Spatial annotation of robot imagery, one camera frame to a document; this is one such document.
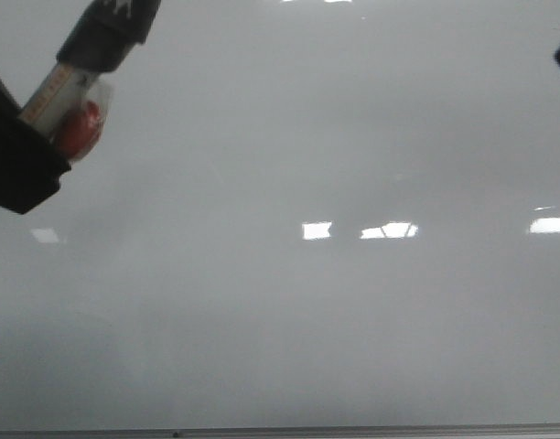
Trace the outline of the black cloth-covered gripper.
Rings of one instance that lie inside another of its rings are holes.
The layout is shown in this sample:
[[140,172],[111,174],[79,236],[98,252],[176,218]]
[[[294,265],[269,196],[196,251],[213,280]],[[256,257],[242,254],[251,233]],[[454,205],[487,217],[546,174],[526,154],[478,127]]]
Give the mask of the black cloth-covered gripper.
[[0,208],[24,215],[59,192],[71,165],[20,111],[0,78]]

